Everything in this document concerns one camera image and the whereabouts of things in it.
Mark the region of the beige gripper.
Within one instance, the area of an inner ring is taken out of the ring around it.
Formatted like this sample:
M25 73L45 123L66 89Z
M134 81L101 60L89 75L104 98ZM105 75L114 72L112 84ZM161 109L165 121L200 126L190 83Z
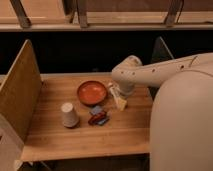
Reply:
M133 83L118 81L117 84L118 84L118 89L119 89L120 94L124 97L129 97L134 91L135 85ZM108 88L114 98L116 107L120 111L123 111L127 105L127 101L118 96L113 83L111 83L111 82L108 83Z

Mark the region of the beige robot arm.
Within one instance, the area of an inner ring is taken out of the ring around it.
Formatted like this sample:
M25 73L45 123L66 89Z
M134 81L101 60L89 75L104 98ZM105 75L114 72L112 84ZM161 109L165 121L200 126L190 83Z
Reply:
M144 65L131 55L112 79L129 96L156 87L150 120L150 171L213 171L213 52Z

